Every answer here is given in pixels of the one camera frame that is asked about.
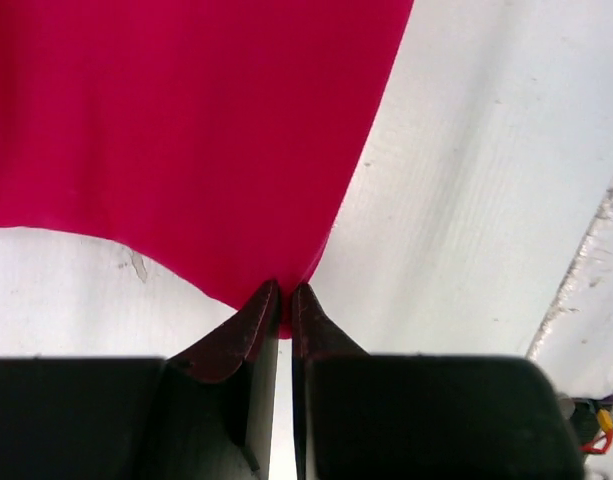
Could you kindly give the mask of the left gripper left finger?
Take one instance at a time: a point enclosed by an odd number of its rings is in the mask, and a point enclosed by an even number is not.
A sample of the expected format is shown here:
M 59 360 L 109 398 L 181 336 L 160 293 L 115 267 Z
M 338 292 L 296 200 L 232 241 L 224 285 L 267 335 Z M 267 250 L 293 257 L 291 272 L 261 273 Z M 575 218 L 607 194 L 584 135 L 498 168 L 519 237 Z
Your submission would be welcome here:
M 0 357 L 0 479 L 265 479 L 280 292 L 168 358 Z

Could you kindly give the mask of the red t-shirt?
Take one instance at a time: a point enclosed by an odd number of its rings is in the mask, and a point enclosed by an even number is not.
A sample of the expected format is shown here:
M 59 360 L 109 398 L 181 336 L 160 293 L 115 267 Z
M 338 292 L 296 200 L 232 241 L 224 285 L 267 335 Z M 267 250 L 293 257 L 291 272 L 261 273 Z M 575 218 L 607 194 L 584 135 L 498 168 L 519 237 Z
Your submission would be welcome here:
M 122 243 L 240 308 L 312 276 L 408 1 L 0 1 L 0 228 Z

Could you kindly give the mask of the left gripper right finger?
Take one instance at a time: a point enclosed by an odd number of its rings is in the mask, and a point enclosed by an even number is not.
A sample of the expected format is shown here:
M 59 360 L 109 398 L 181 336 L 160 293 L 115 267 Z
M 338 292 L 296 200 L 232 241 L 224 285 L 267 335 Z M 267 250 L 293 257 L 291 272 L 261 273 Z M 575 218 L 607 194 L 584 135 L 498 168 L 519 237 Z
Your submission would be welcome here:
M 521 357 L 371 355 L 292 296 L 293 426 L 301 479 L 581 479 L 556 394 Z

